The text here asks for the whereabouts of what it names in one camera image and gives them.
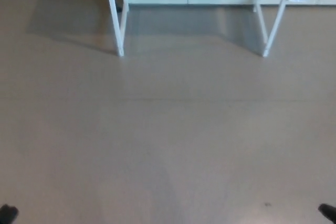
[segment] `floor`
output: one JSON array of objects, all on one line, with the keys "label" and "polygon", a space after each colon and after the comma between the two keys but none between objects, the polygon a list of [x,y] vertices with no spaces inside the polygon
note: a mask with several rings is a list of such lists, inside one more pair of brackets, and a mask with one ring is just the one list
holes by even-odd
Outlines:
[{"label": "floor", "polygon": [[132,7],[120,59],[107,0],[0,6],[17,224],[329,223],[336,8],[290,8],[263,59],[249,9]]}]

